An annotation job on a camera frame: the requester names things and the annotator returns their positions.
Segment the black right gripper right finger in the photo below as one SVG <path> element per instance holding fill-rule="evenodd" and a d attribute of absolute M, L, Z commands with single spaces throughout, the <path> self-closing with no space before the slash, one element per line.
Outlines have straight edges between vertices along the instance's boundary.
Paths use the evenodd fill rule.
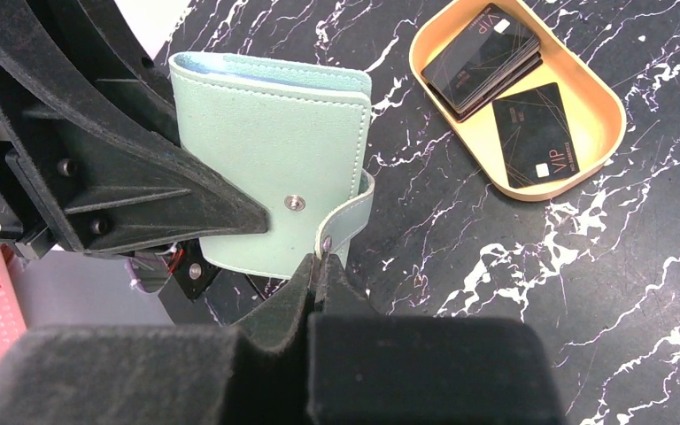
<path fill-rule="evenodd" d="M 315 424 L 562 424 L 544 346 L 506 318 L 378 313 L 337 255 L 320 263 L 307 320 Z"/>

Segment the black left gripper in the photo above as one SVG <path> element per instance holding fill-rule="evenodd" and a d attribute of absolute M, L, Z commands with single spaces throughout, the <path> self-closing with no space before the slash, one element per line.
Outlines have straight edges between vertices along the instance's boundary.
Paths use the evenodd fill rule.
<path fill-rule="evenodd" d="M 178 136 L 172 86 L 113 1 L 0 1 L 0 243 L 154 258 L 187 298 L 218 268 L 197 238 L 267 211 Z"/>

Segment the mint green card holder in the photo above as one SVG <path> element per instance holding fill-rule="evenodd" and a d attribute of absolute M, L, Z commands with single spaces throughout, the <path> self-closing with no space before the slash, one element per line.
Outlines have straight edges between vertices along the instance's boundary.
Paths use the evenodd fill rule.
<path fill-rule="evenodd" d="M 280 279 L 308 253 L 346 260 L 375 192 L 363 167 L 370 76 L 231 53 L 183 51 L 168 64 L 183 149 L 268 215 L 263 233 L 202 238 L 205 259 Z"/>

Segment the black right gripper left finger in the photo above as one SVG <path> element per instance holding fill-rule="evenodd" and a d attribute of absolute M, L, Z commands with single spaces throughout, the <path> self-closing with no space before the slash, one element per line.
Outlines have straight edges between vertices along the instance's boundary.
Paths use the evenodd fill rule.
<path fill-rule="evenodd" d="M 0 361 L 0 424 L 301 424 L 320 261 L 234 325 L 49 327 Z"/>

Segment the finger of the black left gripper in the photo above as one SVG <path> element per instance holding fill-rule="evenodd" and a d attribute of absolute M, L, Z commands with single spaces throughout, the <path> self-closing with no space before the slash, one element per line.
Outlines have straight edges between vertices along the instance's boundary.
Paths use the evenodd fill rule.
<path fill-rule="evenodd" d="M 83 77 L 148 131 L 181 144 L 172 85 L 113 1 L 30 1 L 36 17 Z"/>

